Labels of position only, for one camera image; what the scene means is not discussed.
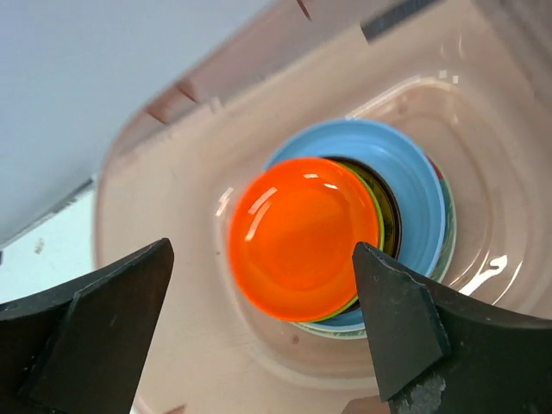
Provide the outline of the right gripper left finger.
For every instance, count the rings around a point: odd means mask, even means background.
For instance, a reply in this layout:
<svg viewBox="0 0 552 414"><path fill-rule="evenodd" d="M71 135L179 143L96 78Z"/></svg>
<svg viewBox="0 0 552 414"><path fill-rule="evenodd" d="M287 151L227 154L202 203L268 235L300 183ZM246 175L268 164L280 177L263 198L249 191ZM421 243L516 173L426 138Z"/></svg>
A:
<svg viewBox="0 0 552 414"><path fill-rule="evenodd" d="M3 413L128 413L173 271L166 238L1 305Z"/></svg>

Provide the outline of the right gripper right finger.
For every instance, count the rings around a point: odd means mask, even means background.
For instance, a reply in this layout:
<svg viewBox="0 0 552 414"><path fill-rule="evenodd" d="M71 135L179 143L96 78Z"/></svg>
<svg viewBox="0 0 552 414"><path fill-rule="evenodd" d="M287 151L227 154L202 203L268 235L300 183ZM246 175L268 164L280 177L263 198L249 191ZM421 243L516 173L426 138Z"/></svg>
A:
<svg viewBox="0 0 552 414"><path fill-rule="evenodd" d="M550 320L470 298L365 242L353 263L379 396L391 412L550 412Z"/></svg>

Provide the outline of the lime green plate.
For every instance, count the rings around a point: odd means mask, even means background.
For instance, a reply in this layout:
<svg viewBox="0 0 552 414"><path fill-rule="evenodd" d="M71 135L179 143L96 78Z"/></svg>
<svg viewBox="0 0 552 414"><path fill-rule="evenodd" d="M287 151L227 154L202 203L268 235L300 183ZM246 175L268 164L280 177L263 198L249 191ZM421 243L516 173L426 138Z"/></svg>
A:
<svg viewBox="0 0 552 414"><path fill-rule="evenodd" d="M334 161L340 165L345 166L347 169L352 171L359 180L361 180L364 183L364 186L367 188L367 191L369 192L377 215L378 215L378 225L379 225L379 241L377 242L376 246L379 249L382 249L385 246L385 223L384 223L384 215L381 210L380 206L380 199L378 198L378 194L375 188L375 179L378 176L378 174L366 164L360 163L357 160L348 159L346 157L340 157L340 156L331 156L326 157L326 160ZM340 309L337 313L331 315L330 317L324 318L320 321L317 321L317 323L320 324L329 324L329 320L334 319L336 317L339 317L341 314L348 314L352 311L355 311L360 307L359 300L356 299L347 306Z"/></svg>

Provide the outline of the red teal floral plate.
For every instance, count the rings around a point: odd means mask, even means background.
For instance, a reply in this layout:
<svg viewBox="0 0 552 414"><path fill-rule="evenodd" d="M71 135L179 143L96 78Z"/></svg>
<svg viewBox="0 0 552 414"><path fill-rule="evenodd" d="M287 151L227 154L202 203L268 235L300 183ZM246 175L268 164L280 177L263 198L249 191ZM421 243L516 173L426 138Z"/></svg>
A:
<svg viewBox="0 0 552 414"><path fill-rule="evenodd" d="M436 164L432 160L430 160L430 163L434 167L436 175L441 183L447 220L445 236L442 244L442 251L430 278L436 282L442 282L450 267L450 263L453 259L455 251L457 217L454 197L452 191L450 190L449 183L443 177L440 169L436 166ZM353 329L344 329L331 326L326 327L325 325L320 325L319 327L317 327L314 323L292 323L292 325L316 336L326 337L330 339L354 340L367 338L367 332L363 325L361 325L359 328Z"/></svg>

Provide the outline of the yellow brown patterned plate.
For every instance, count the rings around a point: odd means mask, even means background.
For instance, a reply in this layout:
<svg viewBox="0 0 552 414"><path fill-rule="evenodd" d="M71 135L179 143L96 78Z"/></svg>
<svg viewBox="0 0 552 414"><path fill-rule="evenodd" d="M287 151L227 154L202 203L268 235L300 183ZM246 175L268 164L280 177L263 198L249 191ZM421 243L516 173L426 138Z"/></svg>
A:
<svg viewBox="0 0 552 414"><path fill-rule="evenodd" d="M383 242L380 244L379 249L385 254L390 255L393 259L397 259L402 247L403 225L398 201L391 187L378 172L358 160L339 156L328 157L328 160L335 161L353 171L371 189L379 204L383 222L381 227Z"/></svg>

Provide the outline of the light blue plate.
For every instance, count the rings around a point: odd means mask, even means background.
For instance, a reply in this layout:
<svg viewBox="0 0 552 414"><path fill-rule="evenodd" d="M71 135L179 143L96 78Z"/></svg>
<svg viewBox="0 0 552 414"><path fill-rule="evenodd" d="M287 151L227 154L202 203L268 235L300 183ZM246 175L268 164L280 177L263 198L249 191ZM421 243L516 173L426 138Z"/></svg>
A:
<svg viewBox="0 0 552 414"><path fill-rule="evenodd" d="M434 167L413 140L381 122L336 119L299 132L266 167L302 157L347 158L377 172L398 201L403 233L398 261L425 277L433 273L445 239L445 202Z"/></svg>

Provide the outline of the orange plate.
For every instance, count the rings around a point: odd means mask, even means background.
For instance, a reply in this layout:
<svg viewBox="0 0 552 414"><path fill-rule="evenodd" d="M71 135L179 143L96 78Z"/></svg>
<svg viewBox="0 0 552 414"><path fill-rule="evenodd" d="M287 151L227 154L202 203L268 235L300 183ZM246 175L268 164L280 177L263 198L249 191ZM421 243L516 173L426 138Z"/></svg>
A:
<svg viewBox="0 0 552 414"><path fill-rule="evenodd" d="M379 241L364 183L323 158L286 160L243 192L229 225L234 281L260 311L316 322L357 299L352 253Z"/></svg>

